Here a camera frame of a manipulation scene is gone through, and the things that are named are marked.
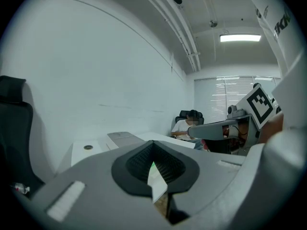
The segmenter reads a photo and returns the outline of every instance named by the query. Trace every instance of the ceiling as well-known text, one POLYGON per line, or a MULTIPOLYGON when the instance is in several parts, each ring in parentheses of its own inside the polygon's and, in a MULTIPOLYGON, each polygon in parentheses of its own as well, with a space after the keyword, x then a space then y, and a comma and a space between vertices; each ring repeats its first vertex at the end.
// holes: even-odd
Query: ceiling
POLYGON ((194 35, 201 68, 218 65, 277 66, 276 58, 259 26, 251 0, 183 0, 179 6, 194 35), (216 20, 215 28, 209 26, 216 20), (220 35, 260 34, 260 42, 220 43, 220 35))

